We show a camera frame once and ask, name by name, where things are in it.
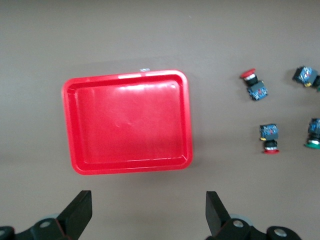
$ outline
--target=gray tabletop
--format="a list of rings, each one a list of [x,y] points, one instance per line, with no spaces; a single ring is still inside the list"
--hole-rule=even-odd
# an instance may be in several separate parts
[[[320,4],[281,1],[1,1],[0,226],[23,231],[92,190],[80,239],[201,240],[206,191],[265,231],[319,237],[320,151],[304,147],[320,93]],[[71,167],[61,87],[75,77],[179,69],[189,80],[193,162],[184,170],[83,176]],[[239,75],[256,68],[269,96]],[[276,123],[280,154],[262,154]]]

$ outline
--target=red plastic tray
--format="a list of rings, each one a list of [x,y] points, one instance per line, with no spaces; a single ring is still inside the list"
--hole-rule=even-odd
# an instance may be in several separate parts
[[[62,98],[79,174],[178,170],[192,161],[188,81],[179,70],[73,78]]]

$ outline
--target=screw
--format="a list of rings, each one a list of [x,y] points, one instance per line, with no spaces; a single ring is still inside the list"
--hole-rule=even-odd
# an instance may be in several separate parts
[[[233,225],[235,225],[237,228],[243,228],[244,227],[244,224],[242,223],[242,221],[239,221],[239,220],[233,221]]]
[[[274,233],[277,234],[279,237],[286,237],[287,236],[287,233],[280,228],[275,229]]]
[[[43,223],[40,224],[40,228],[46,228],[50,225],[50,222],[49,221],[44,221]]]
[[[150,71],[150,68],[142,68],[140,69],[140,72],[149,72]]]

